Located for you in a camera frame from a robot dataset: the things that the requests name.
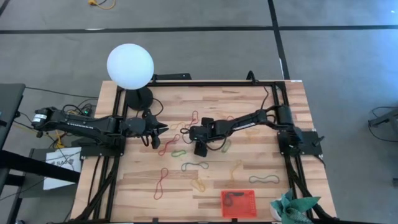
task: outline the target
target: red mesh basket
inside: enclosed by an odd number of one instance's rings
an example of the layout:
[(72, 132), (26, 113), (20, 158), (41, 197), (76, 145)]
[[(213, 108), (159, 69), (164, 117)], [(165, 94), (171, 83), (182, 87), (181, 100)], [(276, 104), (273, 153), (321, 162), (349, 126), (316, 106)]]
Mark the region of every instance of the red mesh basket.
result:
[(221, 191), (224, 218), (256, 218), (256, 197), (253, 190)]

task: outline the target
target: black lamp base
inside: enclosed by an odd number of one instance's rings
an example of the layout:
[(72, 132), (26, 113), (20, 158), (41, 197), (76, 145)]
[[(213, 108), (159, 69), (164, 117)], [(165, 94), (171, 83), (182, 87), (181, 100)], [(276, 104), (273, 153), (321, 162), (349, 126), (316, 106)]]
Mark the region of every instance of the black lamp base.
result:
[(154, 96), (148, 87), (126, 91), (126, 103), (133, 110), (142, 111), (149, 108), (153, 100)]

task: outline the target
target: desk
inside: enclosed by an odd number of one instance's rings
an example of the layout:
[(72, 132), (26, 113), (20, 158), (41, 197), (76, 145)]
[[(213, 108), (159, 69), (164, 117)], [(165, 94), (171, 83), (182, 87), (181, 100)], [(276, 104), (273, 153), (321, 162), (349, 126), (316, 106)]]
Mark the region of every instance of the desk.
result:
[[(313, 129), (303, 83), (286, 81), (285, 85), (295, 125), (303, 130)], [(199, 120), (204, 116), (214, 119), (226, 119), (228, 116), (237, 118), (258, 110), (266, 95), (261, 86), (157, 86), (150, 89), (154, 97), (164, 105), (164, 110), (157, 119), (169, 126), (181, 121), (189, 124), (193, 110), (198, 111)], [(265, 108), (274, 105), (271, 89), (268, 91)], [(116, 85), (111, 81), (103, 82), (95, 115), (97, 118), (112, 113), (115, 94)], [(123, 99), (124, 95), (121, 97), (120, 113)], [(158, 113), (159, 103), (154, 101), (151, 110), (154, 114)], [(127, 117), (135, 115), (136, 112), (131, 109), (127, 112)], [(181, 139), (170, 144), (164, 156), (159, 156), (158, 151), (179, 133), (180, 128), (181, 125), (176, 130), (163, 133), (160, 136), (162, 144), (158, 150), (145, 147), (140, 139), (127, 140), (125, 153), (119, 164), (111, 221), (151, 222), (152, 218), (157, 217), (160, 222), (227, 222), (228, 219), (221, 216), (220, 202), (220, 192), (227, 189), (253, 189), (256, 194), (257, 218), (252, 221), (272, 221), (270, 202), (289, 188), (284, 158), (279, 154), (276, 131), (267, 126), (255, 126), (235, 132), (229, 138), (232, 144), (227, 153), (209, 151), (205, 158), (195, 156), (194, 144), (187, 145)], [(211, 144), (214, 147), (217, 145), (220, 142)], [(187, 150), (187, 154), (177, 158), (170, 156), (173, 150), (181, 149)], [(240, 159), (243, 165), (235, 170), (234, 181), (231, 181), (229, 171)], [(84, 161), (72, 218), (79, 215), (87, 205), (96, 160), (97, 158), (89, 158)], [(181, 171), (184, 162), (201, 161), (209, 163), (209, 168), (189, 166), (186, 172)], [(335, 216), (323, 164), (313, 156), (302, 156), (302, 161), (309, 191), (314, 196), (321, 196), (319, 204), (327, 213)], [(101, 164), (100, 161), (93, 194), (98, 187)], [(169, 175), (162, 181), (164, 194), (160, 200), (154, 200), (155, 186), (163, 167), (169, 169)], [(248, 182), (252, 175), (265, 177), (270, 174), (279, 176), (280, 182)], [(197, 177), (206, 185), (203, 193), (190, 185), (190, 181)], [(104, 217), (106, 200), (102, 203), (100, 218)]]

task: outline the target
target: robotic arm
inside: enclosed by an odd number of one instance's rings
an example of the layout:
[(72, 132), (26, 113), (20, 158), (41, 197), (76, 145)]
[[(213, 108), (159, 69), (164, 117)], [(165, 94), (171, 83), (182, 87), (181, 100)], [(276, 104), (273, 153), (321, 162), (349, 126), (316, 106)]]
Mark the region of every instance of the robotic arm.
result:
[[(277, 123), (267, 119), (267, 113), (275, 112)], [(206, 157), (208, 142), (226, 139), (235, 131), (250, 128), (255, 125), (266, 125), (274, 130), (283, 131), (288, 134), (288, 142), (291, 147), (298, 147), (303, 141), (302, 131), (294, 126), (292, 112), (288, 106), (271, 106), (265, 110), (257, 110), (254, 113), (227, 121), (213, 118), (202, 118), (201, 126), (192, 126), (187, 132), (191, 141), (195, 141), (195, 154)]]
[(42, 108), (35, 111), (32, 126), (38, 130), (39, 136), (43, 131), (62, 130), (77, 136), (83, 136), (95, 141), (98, 146), (116, 149), (124, 144), (122, 139), (129, 137), (142, 138), (151, 136), (152, 148), (160, 145), (159, 135), (168, 130), (146, 109), (141, 118), (124, 119), (121, 116), (105, 116), (103, 118), (89, 118), (76, 114), (65, 113), (54, 107)]

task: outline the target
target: lamp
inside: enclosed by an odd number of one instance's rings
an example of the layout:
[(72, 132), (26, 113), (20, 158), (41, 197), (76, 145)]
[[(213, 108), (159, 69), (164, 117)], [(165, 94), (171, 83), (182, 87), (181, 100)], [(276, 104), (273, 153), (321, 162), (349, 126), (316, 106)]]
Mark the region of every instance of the lamp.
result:
[(122, 44), (109, 54), (106, 63), (111, 79), (126, 89), (126, 103), (134, 110), (151, 106), (153, 94), (145, 85), (154, 74), (154, 61), (147, 50), (136, 44)]

